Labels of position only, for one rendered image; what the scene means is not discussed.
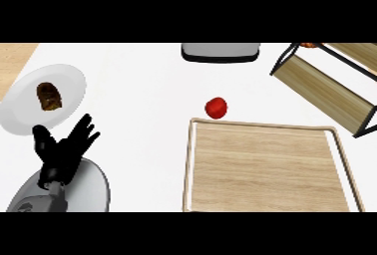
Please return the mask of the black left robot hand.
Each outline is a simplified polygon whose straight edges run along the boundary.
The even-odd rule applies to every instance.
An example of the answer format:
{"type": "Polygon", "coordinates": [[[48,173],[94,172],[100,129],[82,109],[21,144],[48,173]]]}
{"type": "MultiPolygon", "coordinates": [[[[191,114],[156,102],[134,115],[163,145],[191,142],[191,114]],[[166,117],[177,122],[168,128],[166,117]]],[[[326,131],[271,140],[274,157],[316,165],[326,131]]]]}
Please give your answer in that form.
{"type": "Polygon", "coordinates": [[[82,163],[82,158],[101,133],[92,133],[92,116],[85,114],[67,138],[57,141],[48,128],[33,127],[35,150],[44,161],[39,187],[49,189],[54,181],[69,185],[82,163]]]}

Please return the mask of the brown croissant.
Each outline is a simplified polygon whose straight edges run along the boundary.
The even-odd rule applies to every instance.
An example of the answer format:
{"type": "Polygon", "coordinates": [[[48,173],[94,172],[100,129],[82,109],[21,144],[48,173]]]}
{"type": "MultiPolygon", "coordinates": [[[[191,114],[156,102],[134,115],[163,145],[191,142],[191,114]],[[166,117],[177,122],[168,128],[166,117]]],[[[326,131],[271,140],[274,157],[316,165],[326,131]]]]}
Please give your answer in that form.
{"type": "Polygon", "coordinates": [[[63,106],[63,97],[52,83],[39,85],[38,97],[45,111],[54,111],[63,106]]]}

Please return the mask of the pale wooden tray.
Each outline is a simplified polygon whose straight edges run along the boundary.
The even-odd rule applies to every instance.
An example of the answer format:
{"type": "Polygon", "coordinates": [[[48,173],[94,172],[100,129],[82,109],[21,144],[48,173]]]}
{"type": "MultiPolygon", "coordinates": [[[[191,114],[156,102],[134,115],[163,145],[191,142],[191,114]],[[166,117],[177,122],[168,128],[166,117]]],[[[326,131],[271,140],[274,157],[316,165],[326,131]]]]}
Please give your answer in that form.
{"type": "Polygon", "coordinates": [[[185,212],[364,210],[335,127],[190,121],[185,212]]]}

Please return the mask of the white round plate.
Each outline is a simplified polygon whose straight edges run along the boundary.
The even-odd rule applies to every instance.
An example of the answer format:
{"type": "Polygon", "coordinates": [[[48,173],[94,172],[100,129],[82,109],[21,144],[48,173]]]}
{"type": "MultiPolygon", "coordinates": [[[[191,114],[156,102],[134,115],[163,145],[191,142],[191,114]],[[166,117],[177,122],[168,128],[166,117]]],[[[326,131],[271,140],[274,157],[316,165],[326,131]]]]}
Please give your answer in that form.
{"type": "Polygon", "coordinates": [[[86,93],[86,77],[72,65],[49,65],[11,87],[0,102],[0,126],[30,135],[33,126],[54,128],[73,114],[86,93]]]}

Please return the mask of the red tomato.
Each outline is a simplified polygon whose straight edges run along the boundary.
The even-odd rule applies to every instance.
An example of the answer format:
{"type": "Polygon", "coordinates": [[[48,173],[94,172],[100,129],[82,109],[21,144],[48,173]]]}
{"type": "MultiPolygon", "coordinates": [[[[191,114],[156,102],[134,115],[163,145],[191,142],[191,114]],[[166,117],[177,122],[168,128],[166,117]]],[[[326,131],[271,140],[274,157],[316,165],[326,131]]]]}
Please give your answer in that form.
{"type": "Polygon", "coordinates": [[[214,98],[205,106],[208,115],[215,119],[221,119],[227,114],[227,101],[224,98],[214,98]]]}

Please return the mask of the grey and black appliance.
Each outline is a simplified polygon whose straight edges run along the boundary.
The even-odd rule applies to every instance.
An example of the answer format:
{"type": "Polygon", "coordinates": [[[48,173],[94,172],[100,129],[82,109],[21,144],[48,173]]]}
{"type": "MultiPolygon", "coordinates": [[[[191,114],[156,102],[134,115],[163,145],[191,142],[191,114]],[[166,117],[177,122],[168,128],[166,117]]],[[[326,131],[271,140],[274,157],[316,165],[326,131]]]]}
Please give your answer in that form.
{"type": "Polygon", "coordinates": [[[183,56],[199,63],[246,63],[259,56],[259,43],[183,43],[183,56]]]}

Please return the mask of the wooden tiered shelf black frame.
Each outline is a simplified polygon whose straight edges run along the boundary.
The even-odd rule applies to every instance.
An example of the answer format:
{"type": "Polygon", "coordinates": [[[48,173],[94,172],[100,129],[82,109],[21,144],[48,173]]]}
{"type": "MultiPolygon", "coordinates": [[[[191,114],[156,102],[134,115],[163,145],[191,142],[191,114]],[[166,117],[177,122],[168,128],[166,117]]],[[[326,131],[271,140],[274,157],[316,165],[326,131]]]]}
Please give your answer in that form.
{"type": "Polygon", "coordinates": [[[355,137],[377,131],[377,124],[369,126],[377,114],[377,105],[373,105],[296,55],[299,47],[299,43],[290,44],[270,75],[304,96],[355,137]]]}

